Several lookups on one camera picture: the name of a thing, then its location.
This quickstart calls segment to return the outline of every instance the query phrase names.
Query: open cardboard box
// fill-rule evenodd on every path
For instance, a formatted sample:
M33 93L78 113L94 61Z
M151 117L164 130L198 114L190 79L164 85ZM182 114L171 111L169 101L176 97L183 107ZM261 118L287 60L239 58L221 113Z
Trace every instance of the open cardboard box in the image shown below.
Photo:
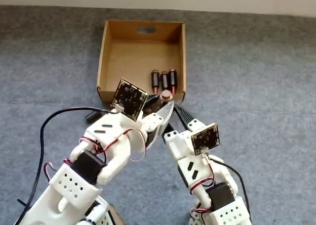
M186 92L184 23L106 21L97 78L101 100L112 101L121 78L152 94L154 69L177 71L178 89L174 99L183 101Z

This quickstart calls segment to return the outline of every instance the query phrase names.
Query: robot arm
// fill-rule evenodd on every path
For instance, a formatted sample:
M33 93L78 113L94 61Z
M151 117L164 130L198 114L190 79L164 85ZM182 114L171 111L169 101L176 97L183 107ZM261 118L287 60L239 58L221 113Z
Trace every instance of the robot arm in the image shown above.
M182 133L168 132L164 140L178 164L185 185L198 198L197 208L191 209L189 224L251 225L248 210L242 198L237 195L235 180L225 166L216 163L223 160L208 155L209 148L197 153L197 149L200 150L198 146L205 142L212 143L212 134L208 132L212 132L209 129L217 128L217 125L206 126L182 107L176 106L175 109L178 115L180 113L180 120L185 123L187 130Z
M172 110L173 101L144 118L141 112L136 121L122 113L106 114L88 127L70 154L70 164L56 172L20 225L115 224L100 197L101 186L126 165L131 150L144 152L153 144ZM96 149L106 152L107 164L95 155Z

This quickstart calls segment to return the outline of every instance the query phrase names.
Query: cylindrical object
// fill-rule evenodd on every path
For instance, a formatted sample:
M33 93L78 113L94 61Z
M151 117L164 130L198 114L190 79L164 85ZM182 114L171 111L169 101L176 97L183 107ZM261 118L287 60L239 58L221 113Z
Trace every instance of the cylindrical object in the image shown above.
M159 97L162 102L169 102L173 99L173 95L169 90L163 90Z
M170 90L172 94L175 95L177 93L177 88L178 88L177 71L175 69L170 69L169 79L170 79Z
M155 94L158 93L159 88L159 71L153 70L152 71L152 88Z
M161 72L160 80L161 80L161 89L168 90L169 88L169 79L168 73L166 71Z
M101 112L92 111L90 114L86 115L84 118L88 124L92 124L96 122L98 119L100 119L101 117L102 117Z

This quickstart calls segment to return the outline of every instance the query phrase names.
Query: black plastic part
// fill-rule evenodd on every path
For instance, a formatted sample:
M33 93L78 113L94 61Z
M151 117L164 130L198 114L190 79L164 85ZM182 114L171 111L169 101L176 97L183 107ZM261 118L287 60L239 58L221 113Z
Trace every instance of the black plastic part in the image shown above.
M86 121L88 124L93 124L93 123L96 122L98 119L100 119L102 116L103 116L103 115L102 115L101 112L93 111L93 112L91 112L90 114L86 115L84 118L85 118L85 121Z
M152 88L159 88L159 72L154 70L152 71Z
M177 80L177 71L170 70L169 71L169 79L170 79L170 89L171 87L178 87L178 80Z
M113 219L113 215L111 214L110 210L108 211L108 214L109 214L109 216L111 218L111 221L112 221L113 225L117 225L116 222Z
M221 182L206 190L212 200L213 210L218 210L235 201L231 188L226 182Z
M169 133L169 132L172 132L172 131L174 131L174 128L171 126L171 124L167 124L166 128L164 129L164 131L161 134L163 143L166 143L165 140L164 140L164 135Z
M169 76L168 76L168 73L167 72L161 73L160 79L161 79L161 89L162 90L169 89Z
M96 184L97 176L105 165L100 158L85 150L71 165L71 169L90 184Z
M154 140L156 131L157 131L157 129L155 129L155 131L149 132L149 133L147 134L147 140L146 140L146 144L145 144L146 148L147 148L148 145Z
M93 209L95 206L99 205L99 204L100 204L100 203L95 200L95 201L92 203L92 205L88 208L88 210L84 213L84 215L85 215L85 216L88 216L88 215L91 213L92 209Z
M183 175L183 173L182 173L182 171L181 171L179 166L178 166L178 172L179 172L184 184L186 185L186 187L189 188L188 182L187 182L186 178L184 177L184 175Z
M191 113L189 113L187 110L185 110L183 107L181 107L179 105L174 105L174 110L177 113L183 127L186 130L189 130L188 124L189 124L189 122L194 120L194 117L191 115Z

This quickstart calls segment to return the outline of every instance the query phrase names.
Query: red wire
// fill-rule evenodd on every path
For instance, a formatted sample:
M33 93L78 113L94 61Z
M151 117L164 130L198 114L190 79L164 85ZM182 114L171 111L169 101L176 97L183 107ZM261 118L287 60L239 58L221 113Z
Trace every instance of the red wire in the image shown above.
M191 186L191 188L190 188L190 194L192 194L192 191L193 191L197 186L199 186L200 184L202 184L202 183L204 183L204 182L206 182L206 181L208 181L208 180L212 180L212 183L214 182L214 178L212 178L212 177L205 177L205 178L203 178L203 179L197 181L195 184L193 184L193 185Z

